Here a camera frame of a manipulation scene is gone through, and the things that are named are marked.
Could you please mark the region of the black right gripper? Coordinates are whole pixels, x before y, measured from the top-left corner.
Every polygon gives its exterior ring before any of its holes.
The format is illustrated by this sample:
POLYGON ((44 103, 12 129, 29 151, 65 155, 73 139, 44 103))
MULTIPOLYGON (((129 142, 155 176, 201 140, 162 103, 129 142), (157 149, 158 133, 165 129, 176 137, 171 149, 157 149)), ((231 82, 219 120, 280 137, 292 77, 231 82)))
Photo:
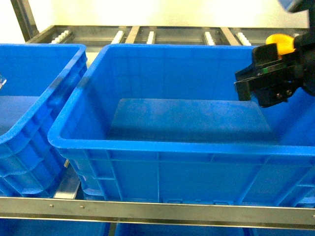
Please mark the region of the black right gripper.
MULTIPOLYGON (((294 47, 299 52, 303 68, 302 88, 315 94, 315 2, 296 0, 294 11, 308 11, 309 29, 294 39, 294 47)), ((255 97, 262 108, 287 102, 293 95, 293 82, 283 76, 285 61, 278 54, 276 43, 255 47, 252 50, 252 63, 235 73, 234 86, 238 100, 250 101, 255 97)))

